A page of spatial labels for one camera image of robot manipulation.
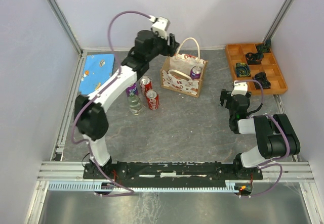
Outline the purple soda can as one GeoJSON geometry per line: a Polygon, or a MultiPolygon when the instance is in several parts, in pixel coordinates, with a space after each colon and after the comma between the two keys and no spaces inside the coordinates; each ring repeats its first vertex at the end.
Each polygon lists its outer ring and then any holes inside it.
{"type": "Polygon", "coordinates": [[[190,77],[192,80],[200,79],[202,69],[199,66],[194,66],[190,70],[190,77]]]}
{"type": "Polygon", "coordinates": [[[134,83],[126,88],[126,95],[127,95],[127,97],[129,97],[130,95],[138,95],[136,83],[134,83]]]}

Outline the red cola can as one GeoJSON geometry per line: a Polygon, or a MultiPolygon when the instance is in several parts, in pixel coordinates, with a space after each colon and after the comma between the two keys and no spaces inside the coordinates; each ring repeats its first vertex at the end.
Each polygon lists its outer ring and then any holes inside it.
{"type": "Polygon", "coordinates": [[[146,93],[146,98],[147,98],[147,103],[148,103],[148,107],[151,110],[156,110],[159,107],[159,97],[158,97],[158,93],[153,90],[150,89],[147,91],[146,93]]]}
{"type": "Polygon", "coordinates": [[[143,76],[140,79],[140,89],[143,96],[146,96],[146,93],[152,89],[152,81],[151,78],[148,76],[143,76]]]}

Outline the clear glass bottle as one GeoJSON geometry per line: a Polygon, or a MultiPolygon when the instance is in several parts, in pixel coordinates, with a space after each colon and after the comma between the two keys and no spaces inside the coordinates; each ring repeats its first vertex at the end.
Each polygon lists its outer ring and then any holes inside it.
{"type": "Polygon", "coordinates": [[[128,96],[128,106],[134,115],[139,115],[142,109],[140,98],[136,94],[130,93],[128,96]]]}

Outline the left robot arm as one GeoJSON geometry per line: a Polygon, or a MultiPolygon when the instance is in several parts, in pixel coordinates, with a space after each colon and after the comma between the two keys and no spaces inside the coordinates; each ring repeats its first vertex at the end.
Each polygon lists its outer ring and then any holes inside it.
{"type": "Polygon", "coordinates": [[[149,63],[159,55],[173,56],[179,47],[175,35],[167,38],[158,36],[151,30],[141,30],[135,38],[120,68],[102,86],[87,96],[75,99],[73,127],[83,135],[83,141],[90,148],[92,161],[96,163],[94,172],[100,178],[108,178],[112,173],[110,154],[105,135],[109,128],[106,112],[111,104],[136,83],[149,69],[149,63]]]}

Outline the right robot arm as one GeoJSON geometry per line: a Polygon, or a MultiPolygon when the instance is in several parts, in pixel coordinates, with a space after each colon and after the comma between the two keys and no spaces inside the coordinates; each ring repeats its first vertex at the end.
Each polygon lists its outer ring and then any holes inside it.
{"type": "Polygon", "coordinates": [[[233,161],[232,173],[238,179],[244,179],[252,172],[259,172],[276,160],[300,153],[299,139],[286,114],[253,116],[262,108],[262,104],[252,111],[251,93],[235,94],[223,89],[220,93],[220,105],[229,110],[229,128],[235,134],[255,135],[257,145],[247,152],[239,153],[233,161]]]}

